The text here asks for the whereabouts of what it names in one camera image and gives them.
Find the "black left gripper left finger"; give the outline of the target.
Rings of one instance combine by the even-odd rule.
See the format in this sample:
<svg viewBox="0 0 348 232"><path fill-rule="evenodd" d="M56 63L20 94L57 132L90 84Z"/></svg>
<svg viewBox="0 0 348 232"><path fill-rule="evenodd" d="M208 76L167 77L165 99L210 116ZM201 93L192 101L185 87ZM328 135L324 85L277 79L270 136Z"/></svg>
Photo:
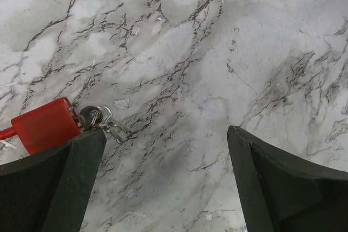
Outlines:
<svg viewBox="0 0 348 232"><path fill-rule="evenodd" d="M106 142L95 129L1 165L1 231L80 231Z"/></svg>

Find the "silver keys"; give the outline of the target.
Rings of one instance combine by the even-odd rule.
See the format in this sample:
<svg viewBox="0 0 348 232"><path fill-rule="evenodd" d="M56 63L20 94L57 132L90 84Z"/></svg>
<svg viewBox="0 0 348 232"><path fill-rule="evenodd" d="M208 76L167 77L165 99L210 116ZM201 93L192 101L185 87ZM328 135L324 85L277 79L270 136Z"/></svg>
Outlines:
<svg viewBox="0 0 348 232"><path fill-rule="evenodd" d="M114 119L111 110L105 105L84 107L78 115L78 124L81 131L100 128L109 133L119 144L123 143L119 132L127 135L131 133L128 127Z"/></svg>

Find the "red padlock with cable shackle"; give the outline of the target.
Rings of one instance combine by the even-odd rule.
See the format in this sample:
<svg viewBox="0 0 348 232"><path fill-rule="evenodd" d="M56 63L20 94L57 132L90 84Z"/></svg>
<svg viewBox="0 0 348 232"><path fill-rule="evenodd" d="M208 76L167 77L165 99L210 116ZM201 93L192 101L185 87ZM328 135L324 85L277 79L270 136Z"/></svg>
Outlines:
<svg viewBox="0 0 348 232"><path fill-rule="evenodd" d="M30 154L58 146L81 134L78 115L67 97L62 97L19 115L1 131L1 140L18 136Z"/></svg>

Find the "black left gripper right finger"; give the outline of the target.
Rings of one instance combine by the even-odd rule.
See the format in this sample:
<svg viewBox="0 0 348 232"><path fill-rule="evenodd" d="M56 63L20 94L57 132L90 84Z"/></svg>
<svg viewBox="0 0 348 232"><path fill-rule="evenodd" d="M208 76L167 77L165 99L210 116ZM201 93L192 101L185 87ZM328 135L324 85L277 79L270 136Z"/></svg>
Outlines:
<svg viewBox="0 0 348 232"><path fill-rule="evenodd" d="M347 231L347 172L230 126L227 142L248 231Z"/></svg>

